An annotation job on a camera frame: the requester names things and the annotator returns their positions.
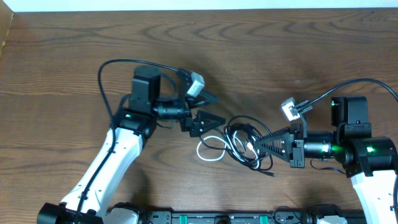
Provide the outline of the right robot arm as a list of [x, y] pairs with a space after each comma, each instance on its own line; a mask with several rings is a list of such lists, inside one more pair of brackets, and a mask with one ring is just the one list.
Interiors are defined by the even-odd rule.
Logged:
[[397, 149], [387, 137], [372, 136], [368, 101], [364, 96], [331, 99], [334, 131], [309, 131], [305, 113], [312, 105], [282, 103], [291, 125], [254, 142], [259, 152], [267, 152], [303, 168], [306, 159], [335, 159], [351, 180], [367, 223], [397, 221]]

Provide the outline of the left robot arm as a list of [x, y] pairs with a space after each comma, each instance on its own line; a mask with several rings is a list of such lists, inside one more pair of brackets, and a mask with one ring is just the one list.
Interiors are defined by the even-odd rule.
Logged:
[[94, 161], [59, 204], [45, 203], [37, 223], [144, 223], [139, 212], [124, 206], [109, 208], [111, 199], [132, 162], [141, 154], [158, 121], [178, 122], [183, 132], [198, 138], [225, 123], [215, 114], [193, 108], [217, 102], [205, 91], [201, 75], [184, 69], [182, 80], [170, 98], [160, 97], [161, 65], [143, 63], [134, 69], [132, 91], [111, 115], [110, 129]]

